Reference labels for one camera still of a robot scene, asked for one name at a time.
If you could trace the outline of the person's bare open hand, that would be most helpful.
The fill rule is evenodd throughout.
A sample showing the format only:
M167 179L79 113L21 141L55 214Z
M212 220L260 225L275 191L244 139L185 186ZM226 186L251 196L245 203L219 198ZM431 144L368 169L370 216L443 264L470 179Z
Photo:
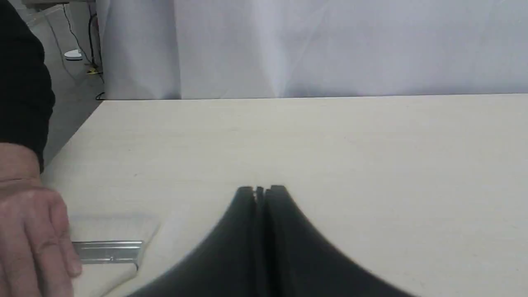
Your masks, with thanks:
M2 297L71 297L82 265L58 192L30 181L1 183Z

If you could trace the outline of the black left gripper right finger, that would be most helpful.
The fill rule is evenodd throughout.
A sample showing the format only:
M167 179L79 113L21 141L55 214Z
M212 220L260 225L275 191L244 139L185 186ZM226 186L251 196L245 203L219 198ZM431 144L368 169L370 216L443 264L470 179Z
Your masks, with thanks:
M269 297L407 297L334 247L284 186L264 194Z

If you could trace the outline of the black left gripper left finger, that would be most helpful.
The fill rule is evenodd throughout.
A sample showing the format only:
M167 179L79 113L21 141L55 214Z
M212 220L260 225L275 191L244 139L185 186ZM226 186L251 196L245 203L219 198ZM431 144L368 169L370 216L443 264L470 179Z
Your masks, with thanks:
M236 190L213 231L183 261L132 297L262 297L253 188Z

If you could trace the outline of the forearm in black sleeve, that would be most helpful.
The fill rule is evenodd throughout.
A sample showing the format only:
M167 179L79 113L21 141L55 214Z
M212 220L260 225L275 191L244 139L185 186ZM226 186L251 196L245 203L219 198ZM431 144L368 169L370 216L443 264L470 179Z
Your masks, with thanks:
M7 0L1 13L1 180L41 185L55 104L45 51Z

